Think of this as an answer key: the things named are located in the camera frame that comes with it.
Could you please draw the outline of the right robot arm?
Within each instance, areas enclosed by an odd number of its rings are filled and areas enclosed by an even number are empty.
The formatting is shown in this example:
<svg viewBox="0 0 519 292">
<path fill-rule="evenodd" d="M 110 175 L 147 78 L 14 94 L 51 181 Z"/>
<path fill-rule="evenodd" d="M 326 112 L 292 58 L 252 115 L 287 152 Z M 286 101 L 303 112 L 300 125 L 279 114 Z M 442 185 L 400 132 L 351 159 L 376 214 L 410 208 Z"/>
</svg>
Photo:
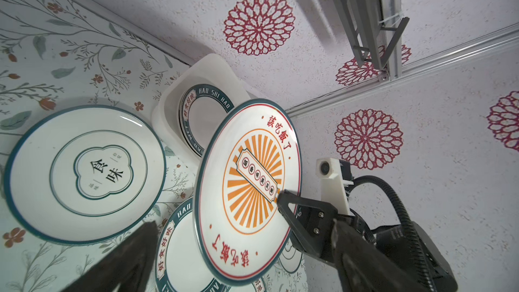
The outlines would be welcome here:
<svg viewBox="0 0 519 292">
<path fill-rule="evenodd" d="M 372 235 L 358 215 L 340 214 L 325 201 L 284 191 L 277 206 L 295 248 L 334 268 L 344 291 L 458 289 L 445 259 L 411 220 Z"/>
</svg>

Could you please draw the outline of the clover plate far right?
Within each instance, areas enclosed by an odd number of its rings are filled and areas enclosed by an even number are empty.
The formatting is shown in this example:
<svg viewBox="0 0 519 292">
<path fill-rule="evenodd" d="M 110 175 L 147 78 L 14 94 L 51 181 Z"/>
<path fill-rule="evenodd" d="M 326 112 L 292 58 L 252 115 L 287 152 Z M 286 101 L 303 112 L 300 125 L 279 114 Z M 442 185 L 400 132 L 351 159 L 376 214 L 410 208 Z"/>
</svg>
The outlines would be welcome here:
<svg viewBox="0 0 519 292">
<path fill-rule="evenodd" d="M 289 274 L 294 274 L 300 269 L 302 260 L 303 254 L 294 247 L 291 239 L 288 239 L 278 259 L 281 268 Z"/>
</svg>

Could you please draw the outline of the white plastic bin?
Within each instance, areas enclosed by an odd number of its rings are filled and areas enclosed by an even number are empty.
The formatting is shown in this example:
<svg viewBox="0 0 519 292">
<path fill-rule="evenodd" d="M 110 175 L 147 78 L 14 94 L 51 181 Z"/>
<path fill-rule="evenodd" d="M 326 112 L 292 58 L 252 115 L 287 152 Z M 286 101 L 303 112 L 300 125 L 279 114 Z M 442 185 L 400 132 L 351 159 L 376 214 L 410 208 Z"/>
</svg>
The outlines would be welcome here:
<svg viewBox="0 0 519 292">
<path fill-rule="evenodd" d="M 194 168 L 198 168 L 202 156 L 195 155 L 185 141 L 178 112 L 182 96 L 189 88 L 198 84 L 210 84 L 219 88 L 231 99 L 235 108 L 256 97 L 253 91 L 247 90 L 246 83 L 237 77 L 227 61 L 217 54 L 209 54 L 200 59 L 162 93 L 152 113 L 153 129 L 166 147 L 173 150 L 187 166 Z"/>
</svg>

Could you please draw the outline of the green rim lettered plate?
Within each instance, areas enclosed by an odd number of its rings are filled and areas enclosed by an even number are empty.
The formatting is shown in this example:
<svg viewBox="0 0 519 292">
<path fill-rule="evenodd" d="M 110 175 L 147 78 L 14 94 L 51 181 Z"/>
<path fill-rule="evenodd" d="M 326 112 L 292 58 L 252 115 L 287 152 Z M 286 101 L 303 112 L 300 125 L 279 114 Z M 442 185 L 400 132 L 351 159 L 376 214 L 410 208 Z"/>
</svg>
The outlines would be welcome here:
<svg viewBox="0 0 519 292">
<path fill-rule="evenodd" d="M 183 202 L 172 213 L 159 237 L 154 279 L 158 291 L 265 291 L 259 278 L 240 287 L 225 285 L 206 267 L 197 244 L 193 200 Z"/>
<path fill-rule="evenodd" d="M 234 107 L 223 91 L 210 84 L 194 85 L 185 92 L 178 119 L 182 135 L 195 155 L 204 155 L 219 124 Z"/>
</svg>

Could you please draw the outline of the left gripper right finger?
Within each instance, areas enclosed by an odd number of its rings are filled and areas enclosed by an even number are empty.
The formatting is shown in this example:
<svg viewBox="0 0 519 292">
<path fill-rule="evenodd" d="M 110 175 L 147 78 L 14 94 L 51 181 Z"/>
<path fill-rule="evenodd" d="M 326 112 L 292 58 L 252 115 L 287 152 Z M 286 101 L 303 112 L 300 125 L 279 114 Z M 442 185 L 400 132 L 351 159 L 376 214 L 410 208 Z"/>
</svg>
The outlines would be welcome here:
<svg viewBox="0 0 519 292">
<path fill-rule="evenodd" d="M 348 224 L 335 220 L 331 233 L 335 268 L 344 291 L 423 291 L 390 259 Z"/>
</svg>

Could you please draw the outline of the orange sunburst plate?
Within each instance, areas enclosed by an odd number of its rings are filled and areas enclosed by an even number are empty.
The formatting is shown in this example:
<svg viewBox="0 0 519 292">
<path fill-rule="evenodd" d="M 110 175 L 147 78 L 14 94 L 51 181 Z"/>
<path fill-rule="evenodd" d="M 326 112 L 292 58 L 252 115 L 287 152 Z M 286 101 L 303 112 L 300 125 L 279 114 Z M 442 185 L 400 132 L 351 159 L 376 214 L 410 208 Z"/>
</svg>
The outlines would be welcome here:
<svg viewBox="0 0 519 292">
<path fill-rule="evenodd" d="M 291 233 L 278 196 L 301 193 L 300 143 L 287 113 L 252 99 L 234 108 L 210 139 L 199 166 L 194 228 L 209 271 L 230 286 L 262 277 Z"/>
</svg>

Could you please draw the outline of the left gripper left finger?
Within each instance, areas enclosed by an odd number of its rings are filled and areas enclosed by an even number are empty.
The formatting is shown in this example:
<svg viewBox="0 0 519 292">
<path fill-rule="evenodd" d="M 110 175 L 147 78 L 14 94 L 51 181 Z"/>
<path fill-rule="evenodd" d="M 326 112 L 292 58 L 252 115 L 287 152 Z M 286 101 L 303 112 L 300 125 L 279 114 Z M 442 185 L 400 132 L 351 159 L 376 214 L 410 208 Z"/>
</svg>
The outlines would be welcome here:
<svg viewBox="0 0 519 292">
<path fill-rule="evenodd" d="M 65 291 L 145 291 L 155 262 L 158 226 L 142 224 Z"/>
</svg>

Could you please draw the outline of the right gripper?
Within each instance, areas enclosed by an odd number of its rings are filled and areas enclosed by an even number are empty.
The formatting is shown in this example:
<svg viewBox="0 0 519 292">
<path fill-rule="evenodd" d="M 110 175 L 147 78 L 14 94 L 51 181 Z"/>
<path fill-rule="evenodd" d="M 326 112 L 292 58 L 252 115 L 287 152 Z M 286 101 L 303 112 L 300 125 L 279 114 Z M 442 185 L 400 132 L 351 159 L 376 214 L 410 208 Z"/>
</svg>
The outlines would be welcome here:
<svg viewBox="0 0 519 292">
<path fill-rule="evenodd" d="M 301 197 L 284 190 L 277 198 L 278 211 L 290 227 L 291 241 L 296 250 L 333 266 L 331 236 L 336 224 L 346 224 L 363 240 L 379 251 L 389 251 L 389 225 L 371 229 L 356 212 L 353 215 L 338 214 L 328 202 Z"/>
</svg>

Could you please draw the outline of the green clover centre plate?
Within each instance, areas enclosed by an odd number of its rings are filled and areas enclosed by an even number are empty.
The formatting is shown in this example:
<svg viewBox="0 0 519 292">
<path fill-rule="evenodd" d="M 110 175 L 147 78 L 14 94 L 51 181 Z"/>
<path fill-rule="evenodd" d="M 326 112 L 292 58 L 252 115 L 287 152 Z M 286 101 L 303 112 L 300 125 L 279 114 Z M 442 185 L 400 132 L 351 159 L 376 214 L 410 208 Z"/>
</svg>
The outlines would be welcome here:
<svg viewBox="0 0 519 292">
<path fill-rule="evenodd" d="M 142 118 L 84 105 L 34 124 L 15 144 L 4 191 L 12 216 L 40 239 L 90 245 L 135 227 L 166 179 L 160 140 Z"/>
</svg>

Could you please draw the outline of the grey slotted wall shelf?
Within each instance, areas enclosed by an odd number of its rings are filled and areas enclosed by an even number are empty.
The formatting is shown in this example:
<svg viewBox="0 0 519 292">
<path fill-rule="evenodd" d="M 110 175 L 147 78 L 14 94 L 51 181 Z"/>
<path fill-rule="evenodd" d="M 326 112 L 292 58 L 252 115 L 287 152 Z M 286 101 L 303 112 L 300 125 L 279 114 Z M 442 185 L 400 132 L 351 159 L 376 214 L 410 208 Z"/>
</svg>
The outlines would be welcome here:
<svg viewBox="0 0 519 292">
<path fill-rule="evenodd" d="M 410 19 L 401 0 L 332 0 L 355 61 L 370 64 L 382 74 L 379 82 L 402 74 L 402 35 Z"/>
</svg>

